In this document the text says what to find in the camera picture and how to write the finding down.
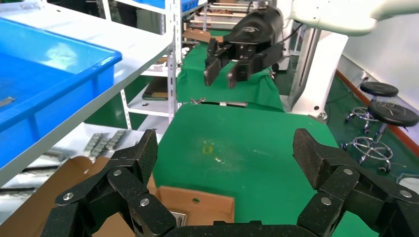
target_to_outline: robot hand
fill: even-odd
[[[231,33],[224,36],[220,49],[212,38],[205,60],[205,85],[210,86],[219,71],[232,60],[238,61],[227,74],[229,88],[280,61],[283,42],[278,39],[282,26],[280,13],[267,6],[251,12],[237,23]]]

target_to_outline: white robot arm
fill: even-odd
[[[412,13],[419,13],[419,0],[293,0],[290,18],[316,29],[363,36],[380,20]]]

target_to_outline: caster wheel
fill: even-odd
[[[345,118],[345,123],[349,123],[352,121],[352,117],[348,115],[348,117]]]
[[[390,156],[391,156],[391,152],[390,152],[389,150],[385,150],[384,155],[385,155],[386,157],[390,157]]]
[[[379,172],[387,174],[390,172],[390,169],[388,168],[388,165],[382,165],[378,168]]]
[[[344,151],[346,151],[346,149],[348,148],[348,146],[344,143],[340,144],[340,148],[342,148]]]
[[[272,65],[272,71],[275,73],[279,72],[279,63],[275,63]]]

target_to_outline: blue storage container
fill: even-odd
[[[134,0],[134,1],[165,9],[165,0]],[[198,6],[198,1],[199,0],[182,0],[182,12],[185,12],[187,10],[190,10]]]
[[[121,53],[0,18],[0,168],[114,83]]]

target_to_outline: green mat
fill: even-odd
[[[225,35],[228,32],[212,31],[213,36]],[[228,64],[211,86],[204,83],[205,59],[207,45],[195,46],[183,60],[182,71],[177,77],[178,102],[190,102],[190,99],[205,97],[207,102],[250,102],[269,106],[283,111],[278,89],[266,69],[252,75],[249,81],[237,83],[234,89],[227,86],[227,73],[234,65]]]
[[[292,156],[302,127],[336,146],[328,127],[307,116],[184,105],[159,144],[156,183],[234,197],[236,222],[295,224],[315,194]],[[347,213],[333,236],[377,234]]]

